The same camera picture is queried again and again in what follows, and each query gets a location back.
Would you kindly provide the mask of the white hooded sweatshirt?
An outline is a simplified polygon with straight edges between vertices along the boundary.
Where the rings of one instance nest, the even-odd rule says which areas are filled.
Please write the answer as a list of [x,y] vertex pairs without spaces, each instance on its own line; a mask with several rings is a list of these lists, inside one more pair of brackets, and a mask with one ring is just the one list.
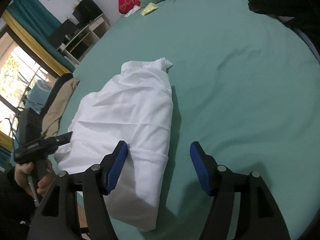
[[69,126],[71,141],[54,155],[60,170],[74,174],[100,163],[125,141],[128,156],[105,202],[113,219],[140,231],[156,227],[174,107],[171,65],[165,58],[125,62],[120,74],[80,101]]

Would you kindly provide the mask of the beige trousers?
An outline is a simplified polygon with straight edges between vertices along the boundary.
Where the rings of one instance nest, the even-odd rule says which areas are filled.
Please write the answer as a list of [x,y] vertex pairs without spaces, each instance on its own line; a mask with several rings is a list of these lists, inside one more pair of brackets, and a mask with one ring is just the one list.
[[60,127],[60,119],[63,116],[69,100],[71,99],[71,96],[79,82],[80,81],[74,77],[66,81],[57,91],[57,94],[53,98],[48,109],[45,110],[42,120],[41,134],[44,138],[47,139],[57,135]]

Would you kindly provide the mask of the black garment on bed edge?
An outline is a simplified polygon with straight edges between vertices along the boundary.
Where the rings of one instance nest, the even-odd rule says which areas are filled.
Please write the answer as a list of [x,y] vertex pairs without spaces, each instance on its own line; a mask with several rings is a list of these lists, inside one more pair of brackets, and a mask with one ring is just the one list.
[[42,120],[45,114],[45,110],[48,109],[56,96],[60,87],[69,79],[73,77],[72,74],[65,74],[58,78],[54,83],[47,100],[40,111],[37,112],[31,107],[24,109],[18,119],[18,140],[20,145],[26,144],[38,138],[44,138],[42,134]]

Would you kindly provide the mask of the white bedside desk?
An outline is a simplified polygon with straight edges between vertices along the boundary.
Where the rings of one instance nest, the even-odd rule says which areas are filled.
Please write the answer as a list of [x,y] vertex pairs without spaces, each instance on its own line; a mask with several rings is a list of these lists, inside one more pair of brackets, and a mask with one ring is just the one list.
[[101,14],[82,29],[76,31],[71,38],[66,38],[66,42],[61,43],[57,50],[73,65],[79,65],[110,28],[107,17]]

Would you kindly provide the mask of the teal and yellow curtain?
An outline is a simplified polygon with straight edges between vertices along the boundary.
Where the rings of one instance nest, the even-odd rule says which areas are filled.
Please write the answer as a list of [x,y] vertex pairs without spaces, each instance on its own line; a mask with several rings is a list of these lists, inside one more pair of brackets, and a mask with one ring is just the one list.
[[39,0],[13,0],[2,18],[18,38],[57,75],[74,72],[75,67],[48,41],[61,22]]

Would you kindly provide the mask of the white paper packet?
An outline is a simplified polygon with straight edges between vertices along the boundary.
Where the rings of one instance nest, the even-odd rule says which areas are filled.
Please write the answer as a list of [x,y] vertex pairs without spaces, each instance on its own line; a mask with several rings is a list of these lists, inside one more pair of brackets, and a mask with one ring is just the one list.
[[139,10],[140,10],[140,6],[134,5],[133,8],[131,10],[129,10],[129,12],[127,12],[124,17],[128,18],[131,15],[135,14],[136,12],[138,12]]

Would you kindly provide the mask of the yellow snack packet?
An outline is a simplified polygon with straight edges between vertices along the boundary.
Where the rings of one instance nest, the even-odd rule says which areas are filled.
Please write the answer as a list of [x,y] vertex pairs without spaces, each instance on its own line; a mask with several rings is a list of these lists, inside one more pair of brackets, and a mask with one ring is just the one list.
[[154,12],[155,10],[157,10],[158,7],[157,5],[155,5],[155,3],[149,3],[142,11],[141,11],[141,15],[142,16],[146,16],[152,12]]

